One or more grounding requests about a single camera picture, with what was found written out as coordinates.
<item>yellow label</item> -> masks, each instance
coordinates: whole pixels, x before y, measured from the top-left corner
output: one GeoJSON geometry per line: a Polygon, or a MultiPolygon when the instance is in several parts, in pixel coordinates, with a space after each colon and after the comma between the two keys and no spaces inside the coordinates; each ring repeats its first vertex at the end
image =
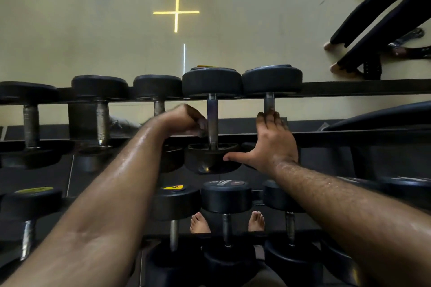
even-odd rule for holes
{"type": "Polygon", "coordinates": [[[45,191],[50,191],[53,190],[53,187],[36,187],[36,188],[27,188],[26,190],[19,190],[16,191],[15,193],[39,193],[39,192],[45,192],[45,191]]]}
{"type": "Polygon", "coordinates": [[[176,191],[176,190],[182,190],[184,188],[184,185],[175,185],[175,186],[169,186],[164,187],[164,190],[170,190],[170,191],[176,191]]]}

